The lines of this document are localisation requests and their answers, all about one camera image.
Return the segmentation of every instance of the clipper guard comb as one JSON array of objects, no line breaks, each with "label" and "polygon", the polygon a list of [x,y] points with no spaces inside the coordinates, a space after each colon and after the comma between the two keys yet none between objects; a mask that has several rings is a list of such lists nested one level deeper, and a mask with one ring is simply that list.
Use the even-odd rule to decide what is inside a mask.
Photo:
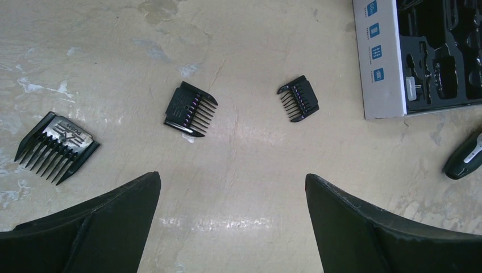
[{"label": "clipper guard comb", "polygon": [[216,106],[213,96],[182,82],[167,107],[164,124],[193,137],[204,137]]},{"label": "clipper guard comb", "polygon": [[69,119],[49,112],[26,137],[22,139],[16,152],[15,161],[20,158],[20,165],[27,162],[30,170],[40,164],[36,173],[48,171],[47,180],[58,180],[59,185],[76,173],[100,144],[84,129]]},{"label": "clipper guard comb", "polygon": [[319,110],[318,100],[305,76],[286,84],[280,90],[281,103],[291,122],[299,122]]}]

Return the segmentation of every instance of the blue square icon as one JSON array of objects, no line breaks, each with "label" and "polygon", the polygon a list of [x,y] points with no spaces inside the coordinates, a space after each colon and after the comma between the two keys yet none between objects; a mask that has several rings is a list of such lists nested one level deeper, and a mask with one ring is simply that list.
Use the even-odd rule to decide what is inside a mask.
[{"label": "blue square icon", "polygon": [[367,6],[367,14],[368,16],[372,16],[378,11],[378,6],[376,4],[376,0],[368,4]]},{"label": "blue square icon", "polygon": [[377,45],[376,47],[372,48],[372,60],[376,60],[381,58],[381,46]]},{"label": "blue square icon", "polygon": [[373,38],[380,34],[380,25],[378,23],[374,24],[369,28],[370,31],[370,38]]},{"label": "blue square icon", "polygon": [[383,68],[373,71],[373,80],[382,81],[385,79],[385,74],[383,74]]}]

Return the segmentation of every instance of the cardboard box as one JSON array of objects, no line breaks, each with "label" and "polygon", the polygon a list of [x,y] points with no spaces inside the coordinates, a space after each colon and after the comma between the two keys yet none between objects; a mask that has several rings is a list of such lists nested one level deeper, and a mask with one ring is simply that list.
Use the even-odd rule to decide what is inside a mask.
[{"label": "cardboard box", "polygon": [[353,1],[365,118],[482,104],[477,1],[400,2]]}]

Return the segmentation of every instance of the shaver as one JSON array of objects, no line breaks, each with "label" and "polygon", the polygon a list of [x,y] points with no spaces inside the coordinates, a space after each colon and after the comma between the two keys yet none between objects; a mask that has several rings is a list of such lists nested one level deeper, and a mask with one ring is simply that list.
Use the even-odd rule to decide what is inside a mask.
[{"label": "shaver", "polygon": [[450,156],[443,172],[451,179],[459,180],[482,165],[482,131],[471,135]]}]

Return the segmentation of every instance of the beige surface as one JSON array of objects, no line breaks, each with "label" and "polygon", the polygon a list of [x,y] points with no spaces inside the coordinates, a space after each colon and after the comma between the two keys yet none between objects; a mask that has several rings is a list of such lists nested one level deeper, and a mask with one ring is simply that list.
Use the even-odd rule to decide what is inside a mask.
[{"label": "beige surface", "polygon": [[[139,272],[321,272],[304,176],[407,218],[482,234],[482,171],[450,152],[481,110],[363,119],[350,0],[0,0],[0,230],[159,171]],[[292,124],[276,89],[305,74],[321,110]],[[162,125],[182,80],[220,107],[190,143]],[[49,110],[101,148],[58,187],[12,159]]]}]

